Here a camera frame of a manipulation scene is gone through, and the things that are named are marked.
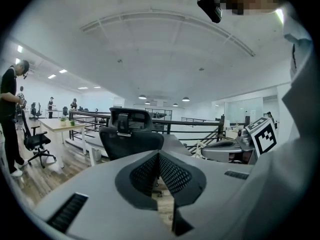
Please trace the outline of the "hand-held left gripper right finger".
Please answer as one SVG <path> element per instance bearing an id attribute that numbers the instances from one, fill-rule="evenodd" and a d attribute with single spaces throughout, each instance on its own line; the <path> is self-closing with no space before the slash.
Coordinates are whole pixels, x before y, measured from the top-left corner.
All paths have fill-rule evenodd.
<path id="1" fill-rule="evenodd" d="M 161 178 L 174 198 L 173 232 L 160 240 L 245 240 L 242 203 L 232 201 L 247 177 L 247 165 L 207 161 L 176 152 L 158 152 Z"/>

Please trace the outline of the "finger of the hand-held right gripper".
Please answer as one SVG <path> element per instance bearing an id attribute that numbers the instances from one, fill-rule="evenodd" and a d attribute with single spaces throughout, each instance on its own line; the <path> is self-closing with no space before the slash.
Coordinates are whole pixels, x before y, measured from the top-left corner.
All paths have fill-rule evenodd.
<path id="1" fill-rule="evenodd" d="M 201 155 L 213 161 L 229 161 L 241 153 L 242 149 L 236 140 L 221 140 L 201 149 Z"/>

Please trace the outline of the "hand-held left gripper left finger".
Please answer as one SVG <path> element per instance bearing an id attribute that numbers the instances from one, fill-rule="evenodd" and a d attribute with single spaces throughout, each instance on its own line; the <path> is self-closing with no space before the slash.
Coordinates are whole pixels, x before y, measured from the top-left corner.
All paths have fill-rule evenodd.
<path id="1" fill-rule="evenodd" d="M 89 167 L 42 199 L 34 213 L 54 239 L 161 240 L 157 202 L 133 179 L 134 169 L 157 154 L 146 151 Z"/>

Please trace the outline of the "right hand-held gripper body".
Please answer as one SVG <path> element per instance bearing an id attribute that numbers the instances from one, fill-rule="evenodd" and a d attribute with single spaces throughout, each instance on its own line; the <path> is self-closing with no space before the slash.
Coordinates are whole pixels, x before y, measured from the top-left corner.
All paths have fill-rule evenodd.
<path id="1" fill-rule="evenodd" d="M 255 164 L 262 154 L 277 145 L 274 123 L 269 117 L 261 117 L 240 129 L 235 141 L 235 150 L 229 154 L 229 162 Z"/>

